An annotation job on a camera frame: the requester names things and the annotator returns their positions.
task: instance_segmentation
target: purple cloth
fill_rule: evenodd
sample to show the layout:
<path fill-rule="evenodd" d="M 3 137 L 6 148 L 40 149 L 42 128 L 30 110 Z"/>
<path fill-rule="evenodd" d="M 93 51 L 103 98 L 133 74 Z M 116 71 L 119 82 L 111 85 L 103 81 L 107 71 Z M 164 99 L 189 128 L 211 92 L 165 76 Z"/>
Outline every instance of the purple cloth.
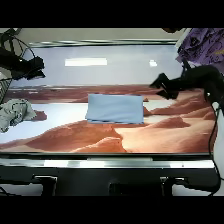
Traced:
<path fill-rule="evenodd" d="M 202 65 L 224 60 L 224 28 L 193 28 L 178 50 L 182 58 Z"/>

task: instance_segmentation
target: folded blue towel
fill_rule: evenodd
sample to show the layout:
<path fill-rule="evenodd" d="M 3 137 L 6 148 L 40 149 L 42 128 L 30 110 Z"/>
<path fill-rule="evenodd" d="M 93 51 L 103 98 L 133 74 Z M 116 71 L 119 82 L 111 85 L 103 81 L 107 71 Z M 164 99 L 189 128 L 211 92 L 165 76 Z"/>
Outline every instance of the folded blue towel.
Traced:
<path fill-rule="evenodd" d="M 91 123 L 142 124 L 143 97 L 130 95 L 88 95 L 86 119 Z"/>

